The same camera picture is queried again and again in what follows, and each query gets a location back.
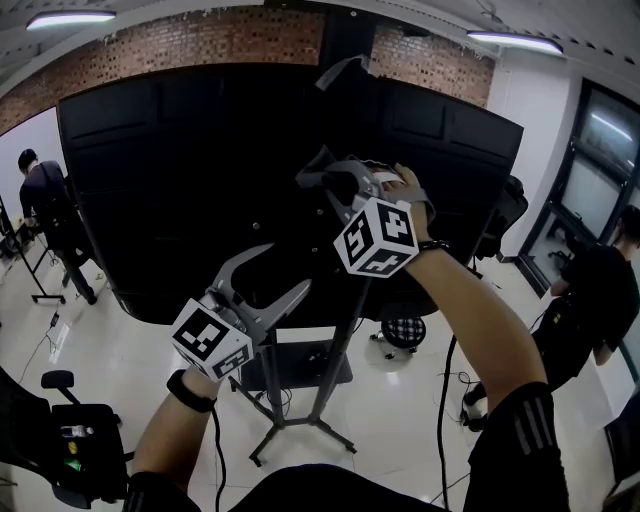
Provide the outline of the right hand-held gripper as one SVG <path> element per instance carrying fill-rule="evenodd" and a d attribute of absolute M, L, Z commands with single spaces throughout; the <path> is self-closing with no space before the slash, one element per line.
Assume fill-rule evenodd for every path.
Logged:
<path fill-rule="evenodd" d="M 410 203 L 419 200 L 419 189 L 387 193 L 382 183 L 400 180 L 393 169 L 340 160 L 320 180 L 344 225 L 334 247 L 348 273 L 391 276 L 418 254 Z"/>

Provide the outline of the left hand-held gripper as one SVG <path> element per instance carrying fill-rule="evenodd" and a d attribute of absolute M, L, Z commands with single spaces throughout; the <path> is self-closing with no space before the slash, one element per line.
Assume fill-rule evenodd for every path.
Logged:
<path fill-rule="evenodd" d="M 306 279 L 269 306 L 250 306 L 232 286 L 234 272 L 273 246 L 251 247 L 227 260 L 213 285 L 199 299 L 189 300 L 171 326 L 171 341 L 178 353 L 213 381 L 221 381 L 250 362 L 269 331 L 307 296 Z"/>

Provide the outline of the grey cloth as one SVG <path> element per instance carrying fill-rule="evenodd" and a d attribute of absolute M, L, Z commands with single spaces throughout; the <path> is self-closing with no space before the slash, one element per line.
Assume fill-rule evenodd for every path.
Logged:
<path fill-rule="evenodd" d="M 322 188 L 328 190 L 337 180 L 337 160 L 323 145 L 318 153 L 298 172 L 295 180 L 301 189 Z"/>

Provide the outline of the black TV stand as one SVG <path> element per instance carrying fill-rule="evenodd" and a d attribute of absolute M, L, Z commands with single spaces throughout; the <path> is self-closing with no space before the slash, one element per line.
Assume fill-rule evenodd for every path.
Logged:
<path fill-rule="evenodd" d="M 343 58 L 358 54 L 366 57 L 370 56 L 376 30 L 376 22 L 372 16 L 355 8 L 331 6 L 328 0 L 322 0 L 322 4 L 326 7 L 326 13 L 318 60 L 319 67 L 323 71 L 327 71 L 330 66 L 338 63 Z M 261 365 L 264 375 L 265 388 L 263 396 L 268 400 L 269 407 L 263 406 L 257 396 L 249 393 L 245 387 L 246 380 L 242 372 L 239 372 L 236 378 L 231 377 L 229 379 L 231 390 L 241 393 L 272 423 L 272 427 L 265 434 L 264 439 L 249 455 L 249 459 L 257 467 L 264 465 L 261 459 L 263 450 L 279 432 L 287 427 L 301 425 L 316 427 L 343 445 L 348 452 L 352 454 L 357 452 L 354 443 L 333 430 L 330 425 L 322 420 L 321 415 L 338 384 L 341 370 L 348 366 L 347 348 L 352 335 L 357 330 L 356 324 L 361 317 L 370 284 L 371 280 L 369 278 L 360 278 L 356 289 L 347 294 L 346 312 L 341 321 L 336 323 L 331 341 L 295 342 L 292 345 L 289 343 L 280 344 L 277 340 L 276 331 L 271 330 L 269 332 L 266 349 L 258 356 L 258 363 Z M 305 417 L 288 419 L 284 414 L 282 398 L 284 388 L 281 383 L 278 362 L 279 356 L 283 354 L 283 351 L 291 346 L 298 351 L 308 347 L 324 348 L 327 353 L 326 357 L 320 360 L 323 364 L 323 369 L 316 379 L 318 386 L 311 412 Z"/>

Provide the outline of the person's right forearm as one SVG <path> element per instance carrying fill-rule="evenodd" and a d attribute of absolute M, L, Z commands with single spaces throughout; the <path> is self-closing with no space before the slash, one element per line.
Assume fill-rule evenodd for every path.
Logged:
<path fill-rule="evenodd" d="M 442 243 L 419 242 L 406 271 L 424 288 L 449 323 L 495 408 L 516 389 L 546 382 L 539 352 L 520 317 Z"/>

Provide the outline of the whiteboard on black stand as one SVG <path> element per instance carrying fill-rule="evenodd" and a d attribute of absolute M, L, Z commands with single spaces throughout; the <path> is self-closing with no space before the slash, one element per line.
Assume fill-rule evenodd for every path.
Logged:
<path fill-rule="evenodd" d="M 67 173 L 58 127 L 57 110 L 52 107 L 0 135 L 0 255 L 17 255 L 25 264 L 35 291 L 29 296 L 34 303 L 64 304 L 60 290 L 44 283 L 49 270 L 64 267 L 49 249 L 45 236 L 31 233 L 24 224 L 19 190 L 24 176 L 18 170 L 18 157 L 25 149 L 33 149 L 41 161 L 55 161 Z"/>

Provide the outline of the person's right hand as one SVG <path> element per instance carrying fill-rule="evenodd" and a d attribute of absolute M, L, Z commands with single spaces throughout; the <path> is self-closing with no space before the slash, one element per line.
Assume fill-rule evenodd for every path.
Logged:
<path fill-rule="evenodd" d="M 396 163 L 394 165 L 394 173 L 400 178 L 400 180 L 386 181 L 382 183 L 382 187 L 387 193 L 401 191 L 407 195 L 421 189 L 421 185 L 416 175 L 407 166 Z M 428 232 L 428 227 L 433 217 L 433 208 L 425 201 L 414 201 L 411 202 L 410 205 L 417 241 L 430 241 L 431 236 Z"/>

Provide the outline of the black wristband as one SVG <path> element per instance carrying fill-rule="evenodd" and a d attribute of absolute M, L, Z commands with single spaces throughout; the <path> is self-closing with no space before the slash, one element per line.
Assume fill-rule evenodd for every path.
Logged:
<path fill-rule="evenodd" d="M 168 391 L 184 406 L 199 413 L 212 413 L 216 399 L 199 396 L 188 389 L 182 380 L 184 373 L 185 370 L 180 369 L 170 376 L 166 383 Z"/>

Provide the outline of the grey tape strip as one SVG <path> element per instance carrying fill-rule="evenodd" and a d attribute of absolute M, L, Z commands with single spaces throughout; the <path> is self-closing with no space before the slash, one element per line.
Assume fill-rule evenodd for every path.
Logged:
<path fill-rule="evenodd" d="M 331 65 L 315 82 L 315 87 L 325 92 L 352 64 L 358 66 L 366 73 L 369 72 L 370 58 L 364 54 L 355 55 L 338 61 Z"/>

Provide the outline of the large black TV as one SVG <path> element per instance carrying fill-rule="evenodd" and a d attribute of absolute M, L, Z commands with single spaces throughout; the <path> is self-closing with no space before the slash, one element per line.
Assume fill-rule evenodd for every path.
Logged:
<path fill-rule="evenodd" d="M 59 124 L 82 218 L 120 306 L 171 324 L 221 265 L 263 307 L 303 280 L 287 328 L 341 321 L 358 279 L 333 242 L 325 193 L 295 177 L 323 145 L 409 167 L 433 203 L 431 234 L 467 262 L 494 212 L 523 130 L 488 110 L 352 64 L 325 92 L 315 66 L 224 64 L 143 75 L 64 99 Z"/>

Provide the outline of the checkered round stool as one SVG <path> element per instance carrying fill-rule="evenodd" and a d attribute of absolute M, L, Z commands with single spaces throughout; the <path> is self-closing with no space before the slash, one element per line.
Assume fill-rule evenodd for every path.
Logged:
<path fill-rule="evenodd" d="M 412 356 L 426 337 L 422 318 L 384 320 L 378 332 L 369 340 L 378 344 L 384 358 L 393 360 L 397 355 Z"/>

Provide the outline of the black office chair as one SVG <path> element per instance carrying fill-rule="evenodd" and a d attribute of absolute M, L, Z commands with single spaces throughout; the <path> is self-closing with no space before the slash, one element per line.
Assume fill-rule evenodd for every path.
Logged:
<path fill-rule="evenodd" d="M 44 373 L 41 387 L 67 399 L 51 405 L 0 367 L 0 462 L 40 475 L 59 501 L 89 510 L 96 500 L 115 503 L 126 497 L 127 463 L 134 453 L 124 450 L 120 416 L 106 404 L 80 402 L 71 392 L 73 386 L 74 374 L 68 370 Z M 74 425 L 92 427 L 94 434 L 63 438 L 60 428 Z M 75 455 L 68 449 L 71 441 L 78 447 Z M 78 459 L 82 471 L 66 466 L 65 458 Z"/>
<path fill-rule="evenodd" d="M 479 260 L 495 257 L 501 250 L 503 236 L 524 215 L 528 205 L 522 182 L 509 176 L 474 257 Z"/>
<path fill-rule="evenodd" d="M 548 258 L 558 271 L 563 270 L 585 250 L 585 245 L 580 239 L 555 215 L 545 233 L 545 240 L 552 245 Z"/>

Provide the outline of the person's dark clothing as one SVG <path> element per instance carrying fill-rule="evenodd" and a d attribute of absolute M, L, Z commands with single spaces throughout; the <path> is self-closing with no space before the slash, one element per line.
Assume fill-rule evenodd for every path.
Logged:
<path fill-rule="evenodd" d="M 549 385 L 529 383 L 489 414 L 469 457 L 463 512 L 570 512 Z M 132 477 L 122 512 L 201 512 L 167 478 Z M 291 466 L 269 474 L 230 512 L 445 512 L 344 468 Z"/>

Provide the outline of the long ceiling light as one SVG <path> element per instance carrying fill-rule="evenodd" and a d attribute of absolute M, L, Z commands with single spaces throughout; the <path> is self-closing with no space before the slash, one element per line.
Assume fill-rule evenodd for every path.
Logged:
<path fill-rule="evenodd" d="M 550 55 L 563 55 L 563 48 L 550 39 L 511 32 L 468 31 L 473 40 L 505 48 L 517 48 Z"/>
<path fill-rule="evenodd" d="M 27 31 L 37 31 L 59 26 L 103 23 L 114 19 L 114 11 L 67 10 L 49 11 L 35 15 L 26 24 Z"/>

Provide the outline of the black framed glass door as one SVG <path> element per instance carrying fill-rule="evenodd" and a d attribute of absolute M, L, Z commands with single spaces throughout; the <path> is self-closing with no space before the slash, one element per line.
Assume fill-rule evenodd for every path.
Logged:
<path fill-rule="evenodd" d="M 585 245 L 607 244 L 623 208 L 640 208 L 640 105 L 583 80 L 550 191 L 516 260 L 538 296 L 560 276 L 545 240 L 553 215 Z"/>

